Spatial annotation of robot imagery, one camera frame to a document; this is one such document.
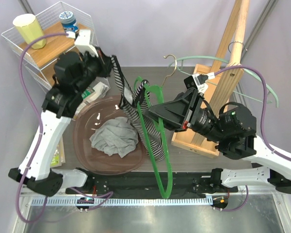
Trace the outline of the black white striped top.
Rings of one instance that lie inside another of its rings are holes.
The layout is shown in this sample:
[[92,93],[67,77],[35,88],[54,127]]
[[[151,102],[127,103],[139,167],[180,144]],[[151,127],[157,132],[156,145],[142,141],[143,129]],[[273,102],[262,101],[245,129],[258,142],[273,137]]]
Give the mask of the black white striped top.
[[149,82],[142,80],[141,84],[133,90],[121,70],[117,57],[112,55],[111,58],[114,81],[121,94],[120,109],[126,114],[132,126],[137,130],[142,144],[147,148],[141,124],[141,120],[144,121],[154,160],[161,161],[165,158],[165,155],[160,133],[156,130],[153,120],[146,116],[146,110],[148,109],[146,97],[149,97],[150,93],[146,92],[144,85],[149,84]]

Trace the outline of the mint green clothes hanger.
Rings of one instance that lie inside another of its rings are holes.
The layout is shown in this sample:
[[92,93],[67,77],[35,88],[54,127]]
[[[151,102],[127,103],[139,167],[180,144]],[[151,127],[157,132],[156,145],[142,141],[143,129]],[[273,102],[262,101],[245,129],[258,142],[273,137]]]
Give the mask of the mint green clothes hanger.
[[[223,58],[209,56],[209,55],[194,55],[194,56],[185,56],[185,57],[177,58],[176,61],[171,62],[168,65],[168,67],[173,65],[175,70],[189,75],[189,73],[183,71],[183,62],[186,60],[192,60],[192,59],[208,59],[208,60],[213,60],[213,61],[218,61],[224,64],[228,64],[228,61]],[[244,71],[244,73],[247,73],[248,75],[250,75],[251,77],[253,77],[254,79],[258,80],[261,83],[262,91],[263,91],[263,99],[258,100],[254,97],[244,94],[243,92],[233,91],[233,93],[235,93],[239,98],[243,96],[244,98],[248,98],[248,99],[251,99],[260,103],[265,103],[265,104],[269,104],[273,102],[272,100],[268,100],[268,95],[271,94],[275,100],[276,108],[279,107],[279,97],[277,96],[275,91],[266,83],[262,75],[258,74],[257,71],[254,71],[253,68],[245,68],[242,65],[232,65],[231,67],[225,67],[225,68],[220,69],[219,71],[215,72],[215,74],[216,76],[219,76],[223,73],[227,73],[228,71],[230,71],[229,74],[236,74],[236,71],[240,71],[240,70]]]

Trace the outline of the bright green clothes hanger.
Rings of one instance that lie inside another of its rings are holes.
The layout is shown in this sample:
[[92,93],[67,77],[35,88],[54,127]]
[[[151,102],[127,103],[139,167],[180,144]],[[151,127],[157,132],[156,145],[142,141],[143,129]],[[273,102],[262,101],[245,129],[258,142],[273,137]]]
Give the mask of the bright green clothes hanger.
[[[145,139],[146,149],[148,151],[150,161],[152,164],[155,179],[158,185],[160,195],[163,199],[168,199],[172,193],[173,188],[173,171],[170,163],[169,150],[165,129],[162,118],[157,120],[146,116],[146,110],[151,107],[150,94],[154,94],[158,103],[164,103],[164,96],[161,85],[150,85],[148,81],[141,78],[136,78],[133,85],[133,90],[138,91],[136,97],[137,112],[142,126],[143,136]],[[158,156],[163,156],[167,168],[167,186],[163,186],[163,182],[157,167]]]

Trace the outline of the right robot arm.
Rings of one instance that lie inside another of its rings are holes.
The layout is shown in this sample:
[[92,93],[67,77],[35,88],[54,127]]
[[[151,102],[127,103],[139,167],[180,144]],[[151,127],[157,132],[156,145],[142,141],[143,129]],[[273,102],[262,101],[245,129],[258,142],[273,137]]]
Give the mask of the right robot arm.
[[216,143],[215,149],[231,160],[245,160],[258,164],[250,169],[215,168],[211,171],[209,186],[219,192],[240,185],[262,185],[291,194],[291,153],[279,148],[270,149],[256,135],[257,119],[244,105],[232,102],[234,107],[221,107],[216,116],[204,95],[191,87],[169,102],[150,106],[145,114],[162,121],[165,129],[184,132],[191,129],[207,141]]

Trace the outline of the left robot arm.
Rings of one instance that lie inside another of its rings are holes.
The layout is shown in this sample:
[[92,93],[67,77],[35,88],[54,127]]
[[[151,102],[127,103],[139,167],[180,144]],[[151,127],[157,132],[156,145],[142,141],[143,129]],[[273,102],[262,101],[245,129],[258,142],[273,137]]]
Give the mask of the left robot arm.
[[46,93],[39,116],[39,126],[30,149],[19,167],[10,169],[8,176],[26,185],[31,191],[54,196],[60,189],[77,187],[87,194],[94,182],[89,172],[81,168],[52,169],[56,147],[83,102],[82,94],[97,78],[111,74],[111,57],[100,47],[95,52],[69,51],[62,53],[54,65],[55,84]]

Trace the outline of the grey tank top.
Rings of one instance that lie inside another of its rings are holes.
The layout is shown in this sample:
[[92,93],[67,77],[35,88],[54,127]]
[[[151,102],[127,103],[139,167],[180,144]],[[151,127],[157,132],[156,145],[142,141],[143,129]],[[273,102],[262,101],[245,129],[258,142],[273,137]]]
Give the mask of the grey tank top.
[[139,142],[136,129],[123,116],[107,120],[89,140],[92,148],[108,156],[118,154],[120,158],[134,151]]

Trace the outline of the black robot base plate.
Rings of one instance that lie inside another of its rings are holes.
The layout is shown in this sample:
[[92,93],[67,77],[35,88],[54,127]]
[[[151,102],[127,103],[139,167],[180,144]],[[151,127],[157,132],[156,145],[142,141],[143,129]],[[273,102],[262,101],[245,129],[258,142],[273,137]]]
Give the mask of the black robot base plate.
[[[128,172],[120,175],[88,173],[89,179],[78,191],[87,195],[107,194],[113,199],[161,199],[162,196],[153,172]],[[206,194],[236,193],[237,187],[227,188],[214,180],[210,172],[174,172],[171,199],[203,198]]]

